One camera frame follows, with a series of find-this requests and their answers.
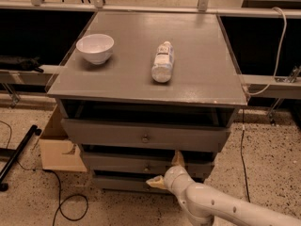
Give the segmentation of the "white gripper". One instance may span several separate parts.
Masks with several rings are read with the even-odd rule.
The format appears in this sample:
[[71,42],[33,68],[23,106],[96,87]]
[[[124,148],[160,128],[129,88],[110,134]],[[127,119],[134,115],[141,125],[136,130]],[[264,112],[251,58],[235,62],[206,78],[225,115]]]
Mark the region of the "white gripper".
[[155,176],[146,181],[150,187],[167,189],[171,192],[180,202],[190,201],[188,194],[190,189],[196,182],[190,177],[186,171],[182,153],[179,150],[175,151],[172,158],[171,167],[167,170],[165,176]]

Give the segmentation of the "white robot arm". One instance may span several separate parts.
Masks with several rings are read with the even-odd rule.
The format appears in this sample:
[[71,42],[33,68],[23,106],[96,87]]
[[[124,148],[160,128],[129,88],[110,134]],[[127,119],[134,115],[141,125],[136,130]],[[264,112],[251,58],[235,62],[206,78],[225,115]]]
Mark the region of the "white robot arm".
[[301,226],[301,220],[256,204],[236,199],[211,186],[194,181],[182,153],[175,151],[165,175],[146,181],[155,188],[171,192],[193,226],[213,226],[219,217],[236,226]]

